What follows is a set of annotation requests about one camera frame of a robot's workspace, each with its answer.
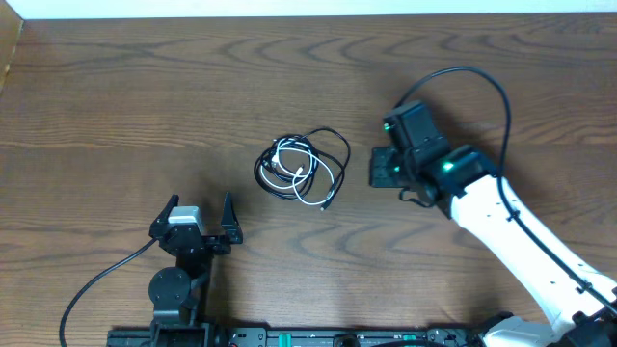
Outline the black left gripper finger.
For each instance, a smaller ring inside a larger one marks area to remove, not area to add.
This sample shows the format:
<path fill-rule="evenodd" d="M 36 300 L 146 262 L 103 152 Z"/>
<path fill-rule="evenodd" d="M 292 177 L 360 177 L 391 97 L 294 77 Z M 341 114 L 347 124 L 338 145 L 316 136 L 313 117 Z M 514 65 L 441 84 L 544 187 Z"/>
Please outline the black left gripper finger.
<path fill-rule="evenodd" d="M 179 195 L 173 194 L 166 203 L 165 207 L 161 210 L 158 216 L 153 220 L 150 225 L 151 235 L 164 235 L 169 229 L 169 217 L 175 207 L 178 206 Z"/>
<path fill-rule="evenodd" d="M 230 192 L 226 192 L 225 200 L 224 200 L 224 210 L 223 216 L 221 219 L 221 227 L 225 231 L 226 236 L 240 236 L 241 235 L 241 226 L 237 220 L 232 196 Z"/>

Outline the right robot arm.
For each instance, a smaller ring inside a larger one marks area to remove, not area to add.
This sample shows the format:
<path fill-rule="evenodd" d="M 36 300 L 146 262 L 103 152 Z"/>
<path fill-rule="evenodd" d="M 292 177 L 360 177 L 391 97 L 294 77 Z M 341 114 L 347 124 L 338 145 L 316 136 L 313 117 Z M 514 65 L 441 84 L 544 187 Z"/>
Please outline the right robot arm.
<path fill-rule="evenodd" d="M 469 339 L 481 346 L 613 346 L 616 282 L 560 241 L 472 146 L 451 147 L 420 101 L 383 118 L 388 147 L 375 147 L 369 183 L 402 201 L 436 207 L 480 240 L 545 314 L 544 324 L 500 314 Z"/>

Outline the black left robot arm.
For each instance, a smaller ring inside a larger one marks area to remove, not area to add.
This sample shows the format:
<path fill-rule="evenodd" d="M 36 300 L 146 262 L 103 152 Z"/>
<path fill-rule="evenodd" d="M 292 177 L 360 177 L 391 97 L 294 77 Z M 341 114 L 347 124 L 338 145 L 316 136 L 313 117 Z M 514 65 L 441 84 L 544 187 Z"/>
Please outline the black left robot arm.
<path fill-rule="evenodd" d="M 151 223 L 148 235 L 175 259 L 175 265 L 158 271 L 150 280 L 153 303 L 151 346 L 227 346 L 228 329 L 201 313 L 211 283 L 216 256 L 228 255 L 243 242 L 232 197 L 226 193 L 221 234 L 206 232 L 200 209 L 180 206 L 173 195 Z"/>

